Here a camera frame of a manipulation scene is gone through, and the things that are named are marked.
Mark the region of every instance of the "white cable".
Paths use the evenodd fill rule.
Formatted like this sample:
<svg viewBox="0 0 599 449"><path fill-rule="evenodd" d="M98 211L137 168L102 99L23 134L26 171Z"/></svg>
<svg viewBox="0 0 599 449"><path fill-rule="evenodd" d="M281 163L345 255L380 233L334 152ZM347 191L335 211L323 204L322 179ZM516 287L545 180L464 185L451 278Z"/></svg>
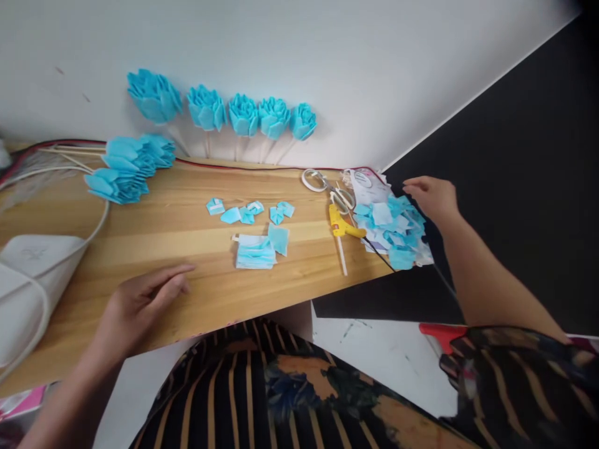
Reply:
<svg viewBox="0 0 599 449"><path fill-rule="evenodd" d="M73 160L73 162L77 163L78 165L83 165L81 163L79 163L79 161ZM85 165L83 165L86 168L80 168L80 167L49 167L49 168L43 168L41 170L34 170L34 171L30 171L29 173L25 173L24 175L21 176L17 176L15 179L10 180L8 182L5 182L4 184L2 184L0 186L0 190L2 190L3 188L14 184L15 182L18 182L22 179L25 179L29 176L33 176L33 175L37 175L39 173L43 173L45 171L53 171L53 170L79 170L79 171L84 171L86 173L92 173L91 169ZM45 275L46 273L48 273L49 271L53 270L54 268L56 268L58 265L60 265L61 263L63 263L65 260L69 259L70 257L73 257L73 255L75 255L76 253L78 253L80 250L84 249L89 242L91 242L94 237L97 235L97 233L100 231L100 229L102 228L102 226L104 225L104 222L106 221L106 217L108 217L108 212L110 210L110 202L106 201L106 204L104 206L104 212L102 214L102 217L100 219L100 222L98 223L98 225L95 227L94 231L91 233L91 235L81 244L79 245L78 248L76 248L75 250L71 251L69 254L67 254L66 256L64 256L62 259L59 259L57 262L55 262L54 264L50 265L48 268L46 268L45 270L43 270L41 273L39 273L36 277L40 278L43 275ZM44 334L46 333L46 329L48 328L48 324L50 323L50 317L52 315L51 310L50 310L50 297L48 296L48 293L46 292L46 290L44 289L44 287L42 286L42 284L40 284L37 279L32 278L31 276L29 276L28 274L22 273L20 270L17 270L16 268L13 268L5 263L3 263L2 261L0 261L0 267L2 267L5 270L9 270L12 271L13 273L18 274L20 277L24 278L27 283L31 283L33 284L33 286L39 290L39 292L41 293L41 302L42 302L42 317L40 320L40 323L37 327L37 331L35 333L35 335L33 336L33 338L31 339L31 341L28 343L27 347L23 350L23 352L19 355L19 357L17 357L16 359L14 359L2 372L2 374L0 374L0 385L6 380L6 378L23 362L23 360L25 360L25 358L27 358L27 356L36 348L37 344L39 343L39 341L42 339L42 337L44 336Z"/></svg>

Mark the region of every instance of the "wooden desk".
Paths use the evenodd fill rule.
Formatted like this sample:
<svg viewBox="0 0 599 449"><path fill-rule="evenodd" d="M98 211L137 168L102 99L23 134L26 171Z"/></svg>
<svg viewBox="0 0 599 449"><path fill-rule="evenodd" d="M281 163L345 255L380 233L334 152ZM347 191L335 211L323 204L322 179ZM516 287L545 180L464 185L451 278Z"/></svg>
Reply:
<svg viewBox="0 0 599 449"><path fill-rule="evenodd" d="M335 172L327 175L338 178ZM192 293L173 303L139 352L389 274L376 254L347 236L343 248L349 276L343 276L328 223L328 198L309 191L300 176L298 170L217 170L179 162L158 171L140 203L112 205L43 340L0 387L0 397L63 378L90 342L115 287L163 265L197 264L189 274ZM0 201L10 191L0 193ZM227 208L260 200L265 212L252 226L226 224L206 210L214 197L222 198ZM235 269L231 236L265 234L268 208L283 200L296 208L282 223L290 230L288 257L277 254L272 270ZM103 200L87 193L82 176L62 180L0 216L0 245L19 234L86 238L103 207Z"/></svg>

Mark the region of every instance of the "fingers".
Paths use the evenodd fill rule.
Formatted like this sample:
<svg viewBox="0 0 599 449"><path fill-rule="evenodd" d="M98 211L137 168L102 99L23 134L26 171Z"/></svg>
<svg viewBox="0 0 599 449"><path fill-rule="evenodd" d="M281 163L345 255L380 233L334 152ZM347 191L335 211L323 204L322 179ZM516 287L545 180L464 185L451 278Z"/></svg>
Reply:
<svg viewBox="0 0 599 449"><path fill-rule="evenodd" d="M164 284L178 274L187 273L193 270L195 270L195 265L192 264L169 266L143 274L138 277L138 280L141 283L142 288L153 289L161 284Z"/></svg>
<svg viewBox="0 0 599 449"><path fill-rule="evenodd" d="M189 283L183 273L177 274L167 281L147 306L154 312L166 309L181 293L189 292Z"/></svg>

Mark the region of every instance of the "blue paper tulip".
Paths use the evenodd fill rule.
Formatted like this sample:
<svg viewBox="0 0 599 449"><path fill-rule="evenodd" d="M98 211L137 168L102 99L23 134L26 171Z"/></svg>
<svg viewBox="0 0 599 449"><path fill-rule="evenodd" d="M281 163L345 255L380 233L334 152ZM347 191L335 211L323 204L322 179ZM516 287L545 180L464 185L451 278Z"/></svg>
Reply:
<svg viewBox="0 0 599 449"><path fill-rule="evenodd" d="M301 103L291 113L289 128L297 140L306 140L312 135L316 123L316 114L308 103Z"/></svg>
<svg viewBox="0 0 599 449"><path fill-rule="evenodd" d="M254 137L258 130L258 108L254 100L236 94L229 102L231 126L239 137Z"/></svg>
<svg viewBox="0 0 599 449"><path fill-rule="evenodd" d="M165 76L139 69L137 75L129 73L127 80L129 95L148 120L163 125L183 112L181 95Z"/></svg>
<svg viewBox="0 0 599 449"><path fill-rule="evenodd" d="M132 171L98 168L84 178L89 193L120 205L136 203L141 195L150 193L144 178Z"/></svg>
<svg viewBox="0 0 599 449"><path fill-rule="evenodd" d="M156 161L149 148L131 137L117 137L109 141L102 160L114 170L132 171L144 178L156 174Z"/></svg>
<svg viewBox="0 0 599 449"><path fill-rule="evenodd" d="M151 155L156 168L169 168L175 160L175 142L166 139L159 134L144 134L139 141L144 145L148 154Z"/></svg>
<svg viewBox="0 0 599 449"><path fill-rule="evenodd" d="M268 100L262 100L258 107L258 115L262 134L270 140L279 140L289 125L291 111L287 109L283 100L270 97Z"/></svg>
<svg viewBox="0 0 599 449"><path fill-rule="evenodd" d="M216 90L209 91L203 84L200 84L198 89L192 87L189 90L187 99L189 100L189 113L196 126L204 131L212 131L214 128L220 131L223 123L226 125L225 105Z"/></svg>

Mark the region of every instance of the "floor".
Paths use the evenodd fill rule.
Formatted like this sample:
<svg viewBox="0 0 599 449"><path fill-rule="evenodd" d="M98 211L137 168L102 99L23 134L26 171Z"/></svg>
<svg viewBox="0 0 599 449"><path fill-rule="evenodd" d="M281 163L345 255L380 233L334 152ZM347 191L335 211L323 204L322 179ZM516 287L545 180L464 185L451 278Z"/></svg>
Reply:
<svg viewBox="0 0 599 449"><path fill-rule="evenodd" d="M312 340L435 416L456 413L457 395L438 368L438 351L417 323L317 318L310 302L268 315ZM94 449L125 448L144 424L170 369L197 340L185 340L125 362Z"/></svg>

